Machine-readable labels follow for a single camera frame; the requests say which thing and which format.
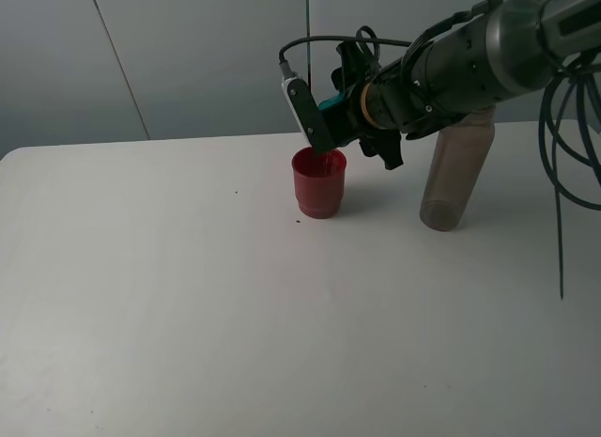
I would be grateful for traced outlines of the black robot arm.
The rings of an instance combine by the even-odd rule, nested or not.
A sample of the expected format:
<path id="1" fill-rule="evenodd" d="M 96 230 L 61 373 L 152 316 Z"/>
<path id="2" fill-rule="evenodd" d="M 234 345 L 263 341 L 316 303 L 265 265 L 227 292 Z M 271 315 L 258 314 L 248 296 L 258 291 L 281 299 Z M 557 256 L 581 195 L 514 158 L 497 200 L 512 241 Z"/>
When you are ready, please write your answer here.
<path id="1" fill-rule="evenodd" d="M 383 66 L 369 27 L 337 47 L 337 98 L 319 106 L 320 152 L 361 141 L 389 169 L 401 164 L 400 137 L 416 140 L 479 109 L 526 95 L 557 77 L 570 55 L 600 49 L 600 0 L 486 0 L 426 29 Z"/>

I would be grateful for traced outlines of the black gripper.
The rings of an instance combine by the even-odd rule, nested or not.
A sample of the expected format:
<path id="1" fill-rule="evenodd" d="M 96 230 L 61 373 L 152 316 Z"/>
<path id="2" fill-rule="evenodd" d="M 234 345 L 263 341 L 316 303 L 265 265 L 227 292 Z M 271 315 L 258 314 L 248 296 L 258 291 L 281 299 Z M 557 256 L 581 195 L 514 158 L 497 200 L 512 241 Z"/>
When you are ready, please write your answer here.
<path id="1" fill-rule="evenodd" d="M 401 66 L 379 71 L 380 44 L 344 41 L 337 45 L 341 65 L 331 73 L 336 99 L 347 108 L 322 114 L 336 148 L 355 140 L 362 153 L 378 156 L 386 169 L 404 164 L 402 135 L 423 135 L 423 88 Z"/>

